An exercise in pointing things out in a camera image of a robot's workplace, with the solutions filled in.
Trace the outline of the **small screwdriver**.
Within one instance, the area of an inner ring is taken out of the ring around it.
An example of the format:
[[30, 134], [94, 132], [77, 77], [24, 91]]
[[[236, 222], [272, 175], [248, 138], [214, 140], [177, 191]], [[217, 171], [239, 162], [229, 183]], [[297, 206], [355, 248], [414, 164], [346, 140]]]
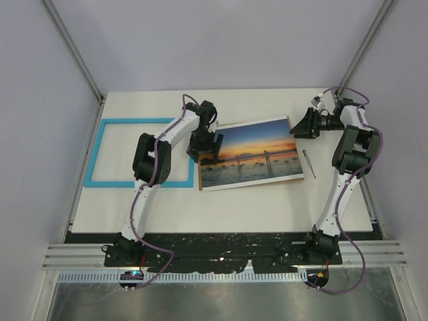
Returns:
[[302, 153], [304, 155], [304, 158], [305, 158], [305, 160], [307, 162], [307, 165], [308, 165], [309, 169], [311, 170], [311, 173], [312, 173], [313, 177], [316, 179], [316, 174], [314, 172], [314, 168], [312, 166], [312, 163], [311, 163], [311, 160], [310, 160], [310, 157], [308, 155], [307, 150], [306, 149], [302, 150]]

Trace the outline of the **sunset photo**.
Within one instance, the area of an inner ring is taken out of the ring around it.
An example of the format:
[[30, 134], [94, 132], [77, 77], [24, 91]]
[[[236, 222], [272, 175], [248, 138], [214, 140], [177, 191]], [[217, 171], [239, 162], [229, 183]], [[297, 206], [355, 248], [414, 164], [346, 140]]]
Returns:
[[287, 116], [219, 126], [218, 156], [201, 155], [199, 190], [218, 191], [304, 179]]

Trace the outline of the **blue picture frame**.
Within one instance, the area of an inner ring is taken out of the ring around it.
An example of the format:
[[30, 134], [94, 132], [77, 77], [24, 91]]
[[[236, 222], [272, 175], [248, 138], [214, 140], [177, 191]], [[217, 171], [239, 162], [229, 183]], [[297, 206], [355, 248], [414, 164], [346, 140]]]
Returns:
[[[84, 178], [84, 187], [86, 188], [134, 188], [134, 179], [131, 181], [94, 181], [92, 179], [96, 161], [102, 144], [104, 131], [107, 125], [119, 124], [168, 124], [174, 118], [102, 118], [99, 124], [98, 132], [92, 148], [92, 154], [88, 163], [88, 168]], [[185, 181], [166, 181], [164, 188], [193, 188], [195, 177], [195, 163], [189, 158], [188, 176]]]

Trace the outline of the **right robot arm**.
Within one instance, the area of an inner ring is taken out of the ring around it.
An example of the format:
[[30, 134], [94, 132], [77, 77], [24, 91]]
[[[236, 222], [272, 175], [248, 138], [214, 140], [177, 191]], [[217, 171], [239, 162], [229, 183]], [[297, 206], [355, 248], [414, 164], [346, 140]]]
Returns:
[[341, 223], [350, 196], [361, 178], [370, 172], [383, 148], [382, 134], [366, 120], [365, 105], [343, 98], [335, 102], [333, 112], [329, 113], [322, 97], [319, 94], [312, 99], [312, 106], [303, 119], [290, 130], [294, 138], [302, 139], [315, 139], [323, 130], [342, 131], [332, 156], [332, 188], [302, 248], [304, 259], [318, 264], [336, 256], [339, 237], [344, 235]]

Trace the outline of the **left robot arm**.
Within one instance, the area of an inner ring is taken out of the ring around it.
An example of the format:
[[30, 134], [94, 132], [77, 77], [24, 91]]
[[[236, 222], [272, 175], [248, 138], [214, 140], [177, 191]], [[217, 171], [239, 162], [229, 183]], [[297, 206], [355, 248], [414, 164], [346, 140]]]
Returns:
[[223, 135], [215, 132], [217, 116], [212, 102], [205, 100], [198, 104], [184, 94], [180, 116], [158, 134], [140, 135], [132, 162], [135, 182], [130, 214], [120, 232], [114, 236], [113, 244], [102, 247], [105, 266], [137, 266], [142, 262], [145, 247], [167, 252], [142, 239], [154, 196], [171, 173], [172, 151], [182, 139], [190, 138], [187, 154], [195, 163], [203, 155], [218, 159]]

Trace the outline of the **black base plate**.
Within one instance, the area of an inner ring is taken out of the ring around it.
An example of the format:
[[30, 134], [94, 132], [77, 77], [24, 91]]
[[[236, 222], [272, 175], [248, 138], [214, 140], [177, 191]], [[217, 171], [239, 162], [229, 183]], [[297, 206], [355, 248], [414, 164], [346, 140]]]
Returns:
[[170, 273], [241, 273], [251, 264], [255, 273], [292, 272], [297, 265], [340, 265], [335, 247], [329, 254], [309, 250], [305, 233], [146, 233], [127, 241], [117, 233], [72, 233], [67, 244], [99, 244], [104, 265], [147, 268]]

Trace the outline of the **left aluminium post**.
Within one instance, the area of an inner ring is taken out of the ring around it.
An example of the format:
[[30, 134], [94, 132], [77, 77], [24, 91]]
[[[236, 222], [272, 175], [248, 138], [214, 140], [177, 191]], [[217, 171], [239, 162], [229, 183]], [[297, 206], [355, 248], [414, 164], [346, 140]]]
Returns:
[[56, 9], [53, 1], [51, 0], [40, 0], [39, 1], [43, 9], [45, 10], [47, 16], [53, 23], [54, 28], [58, 32], [61, 40], [63, 41], [66, 49], [68, 50], [70, 56], [74, 60], [77, 68], [84, 77], [87, 85], [91, 89], [95, 99], [99, 104], [103, 103], [104, 95], [99, 89], [92, 73], [90, 72], [87, 64], [85, 63], [83, 56], [81, 55], [75, 41], [68, 28], [66, 27], [59, 11]]

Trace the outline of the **aluminium post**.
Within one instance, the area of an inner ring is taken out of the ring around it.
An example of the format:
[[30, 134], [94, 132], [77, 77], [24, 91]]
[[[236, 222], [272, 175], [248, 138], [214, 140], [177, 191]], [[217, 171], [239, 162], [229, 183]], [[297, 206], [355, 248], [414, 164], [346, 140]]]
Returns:
[[362, 38], [362, 41], [360, 42], [348, 67], [346, 68], [344, 75], [341, 77], [339, 83], [336, 86], [341, 88], [349, 87], [351, 79], [353, 79], [355, 76], [357, 70], [364, 61], [364, 58], [374, 44], [377, 36], [383, 28], [383, 25], [387, 22], [387, 19], [393, 12], [397, 3], [397, 0], [381, 1], [381, 5], [377, 9], [371, 23], [368, 25], [364, 37]]
[[75, 41], [68, 28], [66, 27], [59, 11], [56, 9], [53, 1], [51, 0], [40, 0], [39, 1], [43, 9], [45, 10], [47, 16], [53, 23], [54, 28], [58, 32], [61, 40], [63, 41], [66, 49], [68, 50], [70, 56], [74, 60], [77, 68], [84, 77], [87, 85], [91, 89], [95, 99], [99, 104], [103, 103], [104, 95], [99, 89], [92, 73], [90, 72], [87, 64], [85, 63], [83, 56], [81, 55]]

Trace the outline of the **aluminium rail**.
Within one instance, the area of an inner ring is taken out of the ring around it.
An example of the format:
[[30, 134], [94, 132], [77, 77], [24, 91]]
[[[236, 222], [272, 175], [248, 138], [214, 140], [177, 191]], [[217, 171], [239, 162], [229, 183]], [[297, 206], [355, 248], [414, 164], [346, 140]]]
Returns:
[[[338, 259], [330, 259], [331, 268], [360, 268], [365, 260], [368, 268], [405, 267], [407, 260], [396, 240], [339, 242]], [[100, 270], [106, 254], [101, 244], [51, 244], [42, 263], [44, 270]]]

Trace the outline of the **right aluminium post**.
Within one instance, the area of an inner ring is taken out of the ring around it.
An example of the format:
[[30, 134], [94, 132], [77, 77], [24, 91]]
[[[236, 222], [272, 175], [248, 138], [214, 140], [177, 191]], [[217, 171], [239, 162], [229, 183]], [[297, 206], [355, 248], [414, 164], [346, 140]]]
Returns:
[[397, 3], [397, 0], [381, 1], [381, 5], [377, 9], [371, 23], [368, 25], [364, 37], [362, 38], [362, 41], [360, 42], [348, 67], [346, 68], [344, 75], [341, 77], [339, 83], [336, 86], [341, 88], [349, 87], [351, 79], [353, 79], [355, 76], [357, 70], [364, 61], [364, 58], [374, 44], [377, 36], [383, 28], [383, 25], [387, 22], [387, 19], [393, 12]]

